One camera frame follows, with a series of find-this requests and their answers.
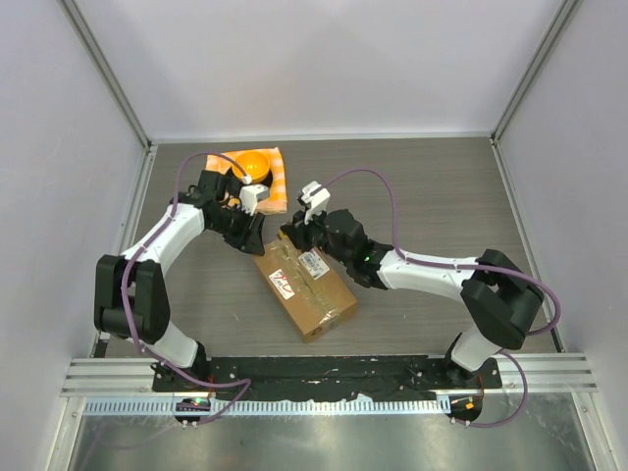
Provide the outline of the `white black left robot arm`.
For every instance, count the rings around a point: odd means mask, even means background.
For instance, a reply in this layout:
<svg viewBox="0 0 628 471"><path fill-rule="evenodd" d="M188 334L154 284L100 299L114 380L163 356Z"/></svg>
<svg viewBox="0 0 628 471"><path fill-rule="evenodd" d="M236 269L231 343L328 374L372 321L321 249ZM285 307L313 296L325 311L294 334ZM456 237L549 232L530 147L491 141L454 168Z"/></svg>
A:
<svg viewBox="0 0 628 471"><path fill-rule="evenodd" d="M204 171L172 199L159 222L120 255L104 255L95 270L94 326L158 356L190 392L210 375L204 346L171 319L165 276L184 249L206 231L245 254L263 255L265 217L257 206L270 189L231 172Z"/></svg>

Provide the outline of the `brown cardboard express box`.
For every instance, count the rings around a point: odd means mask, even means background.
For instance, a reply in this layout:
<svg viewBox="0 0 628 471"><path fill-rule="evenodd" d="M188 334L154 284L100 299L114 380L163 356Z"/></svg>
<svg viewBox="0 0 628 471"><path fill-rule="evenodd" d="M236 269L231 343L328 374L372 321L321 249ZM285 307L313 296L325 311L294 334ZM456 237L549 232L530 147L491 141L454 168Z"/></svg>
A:
<svg viewBox="0 0 628 471"><path fill-rule="evenodd" d="M317 248L296 249L287 237L264 247L254 263L304 342L312 342L357 312L357 299Z"/></svg>

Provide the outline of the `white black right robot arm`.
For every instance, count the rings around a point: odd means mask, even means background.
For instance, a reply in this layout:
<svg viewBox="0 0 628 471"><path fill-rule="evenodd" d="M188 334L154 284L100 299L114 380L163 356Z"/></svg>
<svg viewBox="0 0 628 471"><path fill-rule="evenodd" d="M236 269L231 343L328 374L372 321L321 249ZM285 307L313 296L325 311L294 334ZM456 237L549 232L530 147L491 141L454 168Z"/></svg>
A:
<svg viewBox="0 0 628 471"><path fill-rule="evenodd" d="M502 349L518 350L545 300L538 286L498 250L461 260L418 255L377 242L346 210L308 218L298 211L282 233L300 251L317 248L343 265L365 288L408 289L463 304L473 325L450 345L443 364L446 381L463 388Z"/></svg>

